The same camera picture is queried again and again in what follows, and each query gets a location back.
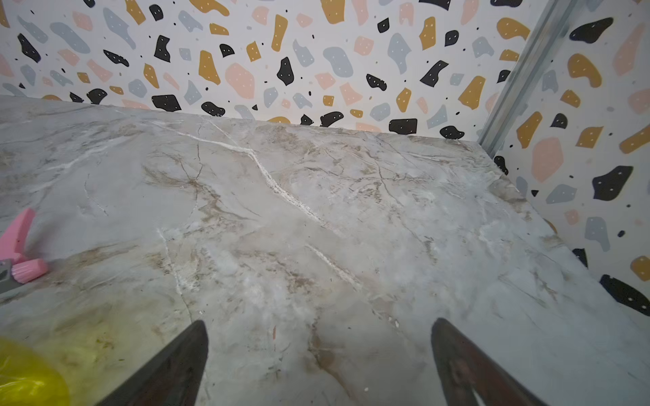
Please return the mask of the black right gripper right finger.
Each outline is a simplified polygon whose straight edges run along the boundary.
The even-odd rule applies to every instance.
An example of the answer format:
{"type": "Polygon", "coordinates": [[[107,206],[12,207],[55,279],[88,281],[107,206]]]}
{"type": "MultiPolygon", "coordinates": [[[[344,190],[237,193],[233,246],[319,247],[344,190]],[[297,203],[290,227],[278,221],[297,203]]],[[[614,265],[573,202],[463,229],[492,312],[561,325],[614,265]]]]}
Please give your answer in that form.
{"type": "Polygon", "coordinates": [[[544,405],[450,321],[438,318],[431,345],[448,405],[544,405]]]}

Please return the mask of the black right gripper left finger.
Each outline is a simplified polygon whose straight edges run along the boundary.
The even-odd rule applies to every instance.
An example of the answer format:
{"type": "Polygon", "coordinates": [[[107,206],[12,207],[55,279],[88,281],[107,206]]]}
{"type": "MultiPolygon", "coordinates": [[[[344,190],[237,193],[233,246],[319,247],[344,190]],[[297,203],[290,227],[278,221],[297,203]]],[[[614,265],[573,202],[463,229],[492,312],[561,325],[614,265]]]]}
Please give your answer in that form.
{"type": "Polygon", "coordinates": [[[206,324],[194,321],[99,404],[195,405],[208,349],[206,324]]]}

